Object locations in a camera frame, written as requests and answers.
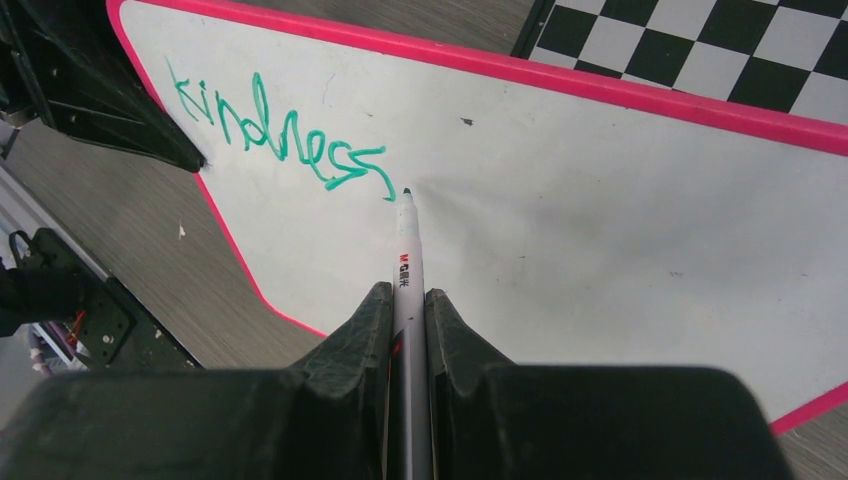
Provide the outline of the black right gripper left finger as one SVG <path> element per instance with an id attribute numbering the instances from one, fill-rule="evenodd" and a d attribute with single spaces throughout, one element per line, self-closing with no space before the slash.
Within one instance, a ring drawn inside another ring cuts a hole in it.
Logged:
<path id="1" fill-rule="evenodd" d="M 380 479 L 392 289 L 279 370 L 65 374 L 1 439 L 5 479 Z"/>

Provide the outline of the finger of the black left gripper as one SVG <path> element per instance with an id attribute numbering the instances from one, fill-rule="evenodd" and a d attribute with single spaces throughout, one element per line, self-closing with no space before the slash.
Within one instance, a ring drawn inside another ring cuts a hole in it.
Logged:
<path id="1" fill-rule="evenodd" d="M 192 173 L 205 163 L 143 87 L 103 1 L 1 0 L 1 119 Z"/>

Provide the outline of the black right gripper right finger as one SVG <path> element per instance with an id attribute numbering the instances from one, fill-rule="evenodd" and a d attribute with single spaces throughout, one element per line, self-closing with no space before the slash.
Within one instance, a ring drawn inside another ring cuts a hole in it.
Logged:
<path id="1" fill-rule="evenodd" d="M 692 366 L 521 365 L 425 300 L 441 479 L 789 479 L 757 401 Z"/>

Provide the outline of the green whiteboard marker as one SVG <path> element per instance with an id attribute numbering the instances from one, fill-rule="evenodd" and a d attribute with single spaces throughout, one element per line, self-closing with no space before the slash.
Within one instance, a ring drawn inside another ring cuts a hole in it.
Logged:
<path id="1" fill-rule="evenodd" d="M 432 422 L 418 210 L 406 188 L 398 198 L 393 264 L 387 477 L 432 479 Z"/>

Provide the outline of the red-framed whiteboard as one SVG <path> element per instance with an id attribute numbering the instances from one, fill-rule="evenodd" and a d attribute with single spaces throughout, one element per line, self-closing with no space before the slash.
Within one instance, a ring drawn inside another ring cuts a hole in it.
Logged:
<path id="1" fill-rule="evenodd" d="M 783 432 L 847 401 L 847 122 L 225 1 L 111 1 L 257 296 L 316 334 L 424 279 L 518 362 L 696 364 Z"/>

